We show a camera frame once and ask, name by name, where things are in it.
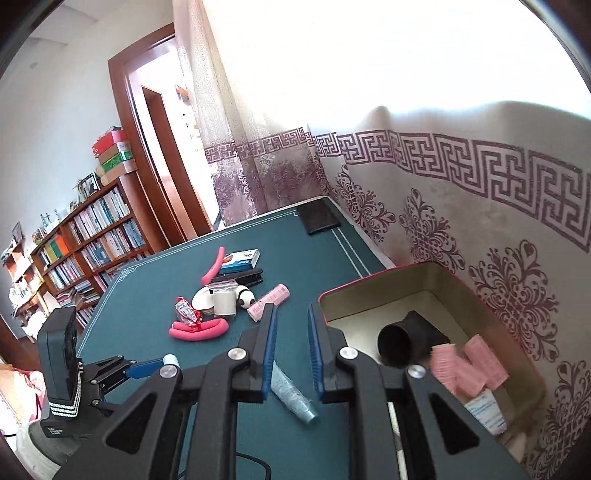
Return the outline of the patterned purple curtain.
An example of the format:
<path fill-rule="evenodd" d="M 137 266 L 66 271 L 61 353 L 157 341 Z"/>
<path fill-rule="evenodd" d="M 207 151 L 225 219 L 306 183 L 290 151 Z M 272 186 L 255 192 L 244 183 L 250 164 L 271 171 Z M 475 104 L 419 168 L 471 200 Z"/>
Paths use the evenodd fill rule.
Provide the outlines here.
<path fill-rule="evenodd" d="M 590 90 L 539 1 L 176 1 L 221 218 L 325 194 L 465 281 L 539 369 L 536 479 L 589 477 Z"/>

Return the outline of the white bandage roll in bag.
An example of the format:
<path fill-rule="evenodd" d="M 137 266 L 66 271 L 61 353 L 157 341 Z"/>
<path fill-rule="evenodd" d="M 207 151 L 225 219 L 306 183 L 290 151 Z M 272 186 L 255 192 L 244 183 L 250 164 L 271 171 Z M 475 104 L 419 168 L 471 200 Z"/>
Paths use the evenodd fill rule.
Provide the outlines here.
<path fill-rule="evenodd" d="M 211 283 L 207 286 L 213 293 L 214 314 L 220 317 L 233 317 L 236 315 L 236 289 L 235 281 Z"/>

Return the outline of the blue white medicine box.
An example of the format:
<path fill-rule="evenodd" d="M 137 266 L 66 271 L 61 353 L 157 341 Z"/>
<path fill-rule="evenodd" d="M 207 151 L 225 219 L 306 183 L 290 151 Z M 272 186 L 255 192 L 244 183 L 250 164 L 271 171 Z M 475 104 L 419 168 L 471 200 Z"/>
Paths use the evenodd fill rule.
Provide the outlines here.
<path fill-rule="evenodd" d="M 223 257 L 219 273 L 221 275 L 228 275 L 253 269 L 259 262 L 259 257 L 259 249 L 228 253 Z"/>

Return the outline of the green felt table mat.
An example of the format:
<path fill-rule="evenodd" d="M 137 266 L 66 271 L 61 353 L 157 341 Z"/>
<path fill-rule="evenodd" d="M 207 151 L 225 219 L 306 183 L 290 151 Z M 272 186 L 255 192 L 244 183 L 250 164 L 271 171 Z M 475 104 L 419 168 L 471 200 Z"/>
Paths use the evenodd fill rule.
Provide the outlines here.
<path fill-rule="evenodd" d="M 286 207 L 132 263 L 94 310 L 78 349 L 86 362 L 114 355 L 164 355 L 190 368 L 238 344 L 256 326 L 259 301 L 277 306 L 276 364 L 304 396 L 315 397 L 308 353 L 308 307 L 342 284 L 391 266 L 356 226 L 332 208 L 337 225 L 308 233 Z M 315 405 L 301 421 L 270 395 L 238 408 L 240 479 L 345 479 L 349 419 L 342 405 Z"/>

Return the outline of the stacked boxes on shelf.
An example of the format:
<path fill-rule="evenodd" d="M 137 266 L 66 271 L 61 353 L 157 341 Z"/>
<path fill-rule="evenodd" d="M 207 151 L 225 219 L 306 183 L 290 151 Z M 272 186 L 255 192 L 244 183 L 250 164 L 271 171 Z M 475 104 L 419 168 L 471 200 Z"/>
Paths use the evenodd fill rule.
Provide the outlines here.
<path fill-rule="evenodd" d="M 92 153 L 98 162 L 95 173 L 103 186 L 137 170 L 129 140 L 120 127 L 104 133 L 92 145 Z"/>

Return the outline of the white paper packet in box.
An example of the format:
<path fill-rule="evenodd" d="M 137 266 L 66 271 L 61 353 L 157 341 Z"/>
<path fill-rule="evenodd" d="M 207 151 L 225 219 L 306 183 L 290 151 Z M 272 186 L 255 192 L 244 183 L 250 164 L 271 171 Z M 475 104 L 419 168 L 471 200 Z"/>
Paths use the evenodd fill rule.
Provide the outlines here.
<path fill-rule="evenodd" d="M 491 435 L 499 436 L 507 431 L 507 422 L 491 390 L 485 389 L 480 395 L 467 402 L 465 408 Z"/>

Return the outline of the pink velcro hair roller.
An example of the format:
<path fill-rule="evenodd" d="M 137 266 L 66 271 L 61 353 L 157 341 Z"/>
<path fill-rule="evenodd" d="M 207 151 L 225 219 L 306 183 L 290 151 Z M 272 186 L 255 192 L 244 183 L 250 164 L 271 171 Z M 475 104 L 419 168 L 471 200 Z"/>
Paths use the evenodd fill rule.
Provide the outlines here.
<path fill-rule="evenodd" d="M 247 313 L 252 321 L 259 322 L 263 318 L 263 310 L 266 308 L 266 304 L 280 306 L 288 298 L 290 298 L 290 290 L 287 289 L 286 285 L 279 284 L 247 308 Z"/>

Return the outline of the wooden bookshelf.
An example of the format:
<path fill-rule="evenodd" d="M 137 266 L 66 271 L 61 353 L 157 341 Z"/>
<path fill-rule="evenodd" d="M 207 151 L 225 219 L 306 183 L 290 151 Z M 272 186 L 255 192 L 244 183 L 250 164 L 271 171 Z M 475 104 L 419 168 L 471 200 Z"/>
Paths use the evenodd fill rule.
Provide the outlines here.
<path fill-rule="evenodd" d="M 167 247 L 148 198 L 134 172 L 90 195 L 48 231 L 31 253 L 7 254 L 17 298 L 12 315 L 23 325 L 41 310 L 73 306 L 80 325 L 128 264 Z"/>

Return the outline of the red gift box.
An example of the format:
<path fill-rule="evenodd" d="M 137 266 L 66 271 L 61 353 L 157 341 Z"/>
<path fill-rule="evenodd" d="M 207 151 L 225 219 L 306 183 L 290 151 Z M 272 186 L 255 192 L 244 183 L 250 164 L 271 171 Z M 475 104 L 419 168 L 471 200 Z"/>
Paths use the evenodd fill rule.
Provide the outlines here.
<path fill-rule="evenodd" d="M 383 270 L 323 293 L 318 303 L 329 326 L 342 330 L 349 345 L 380 363 L 380 331 L 412 311 L 458 350 L 480 336 L 509 375 L 494 392 L 507 422 L 499 442 L 507 445 L 521 434 L 533 438 L 544 404 L 544 381 L 501 320 L 442 265 L 422 262 Z"/>

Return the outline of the black funnel cup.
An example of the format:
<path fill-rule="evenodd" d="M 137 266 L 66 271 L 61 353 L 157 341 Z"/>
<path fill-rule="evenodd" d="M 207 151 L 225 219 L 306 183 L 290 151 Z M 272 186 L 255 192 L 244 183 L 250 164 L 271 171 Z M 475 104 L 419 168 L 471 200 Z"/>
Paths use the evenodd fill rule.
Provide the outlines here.
<path fill-rule="evenodd" d="M 386 365 L 403 368 L 429 356 L 437 345 L 450 338 L 415 310 L 403 320 L 386 325 L 377 338 L 378 353 Z"/>

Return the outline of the white ceramic lid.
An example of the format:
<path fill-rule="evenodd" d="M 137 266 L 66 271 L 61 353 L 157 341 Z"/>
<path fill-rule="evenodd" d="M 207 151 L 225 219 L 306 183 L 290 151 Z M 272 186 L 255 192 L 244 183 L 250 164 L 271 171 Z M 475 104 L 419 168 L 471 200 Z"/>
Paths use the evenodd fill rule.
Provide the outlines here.
<path fill-rule="evenodd" d="M 191 305 L 201 314 L 212 315 L 214 313 L 214 302 L 211 289 L 207 286 L 199 289 L 192 297 Z"/>

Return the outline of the pink foam curler bent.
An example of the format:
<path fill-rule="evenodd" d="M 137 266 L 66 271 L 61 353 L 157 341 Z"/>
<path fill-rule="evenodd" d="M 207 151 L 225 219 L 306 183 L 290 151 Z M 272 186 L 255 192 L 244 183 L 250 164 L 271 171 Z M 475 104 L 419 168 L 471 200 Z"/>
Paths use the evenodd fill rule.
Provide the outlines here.
<path fill-rule="evenodd" d="M 168 334 L 181 341 L 201 342 L 221 337 L 228 332 L 228 329 L 228 321 L 223 318 L 214 318 L 193 325 L 175 321 L 171 324 Z"/>

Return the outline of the red snack packet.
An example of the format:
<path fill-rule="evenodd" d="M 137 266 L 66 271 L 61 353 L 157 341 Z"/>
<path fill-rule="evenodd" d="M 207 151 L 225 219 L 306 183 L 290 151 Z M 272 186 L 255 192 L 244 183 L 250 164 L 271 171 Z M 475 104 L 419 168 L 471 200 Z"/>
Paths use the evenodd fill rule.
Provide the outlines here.
<path fill-rule="evenodd" d="M 177 320 L 192 329 L 201 326 L 201 312 L 195 310 L 192 304 L 184 297 L 177 297 L 174 303 Z"/>

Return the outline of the pink foam curler on box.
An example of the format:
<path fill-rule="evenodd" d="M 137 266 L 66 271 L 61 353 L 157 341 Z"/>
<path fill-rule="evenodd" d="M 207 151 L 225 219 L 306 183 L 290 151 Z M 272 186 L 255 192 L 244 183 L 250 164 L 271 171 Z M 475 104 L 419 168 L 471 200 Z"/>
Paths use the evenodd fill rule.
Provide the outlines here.
<path fill-rule="evenodd" d="M 214 262 L 211 265 L 211 268 L 209 268 L 200 279 L 200 283 L 202 286 L 207 286 L 211 284 L 212 280 L 214 280 L 214 278 L 218 275 L 218 272 L 221 269 L 221 265 L 223 264 L 224 257 L 225 249 L 223 246 L 221 246 L 217 250 L 217 254 L 214 259 Z"/>

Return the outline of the light blue tube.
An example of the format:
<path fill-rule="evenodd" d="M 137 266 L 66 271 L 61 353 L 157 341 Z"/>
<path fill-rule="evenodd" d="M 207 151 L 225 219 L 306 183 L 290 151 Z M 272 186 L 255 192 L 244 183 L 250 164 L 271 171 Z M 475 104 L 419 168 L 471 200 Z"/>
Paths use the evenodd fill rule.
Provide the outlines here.
<path fill-rule="evenodd" d="M 271 377 L 271 391 L 304 424 L 310 425 L 318 421 L 318 412 L 315 411 L 311 400 L 301 393 L 296 384 L 291 381 L 276 362 L 273 363 L 273 377 Z"/>

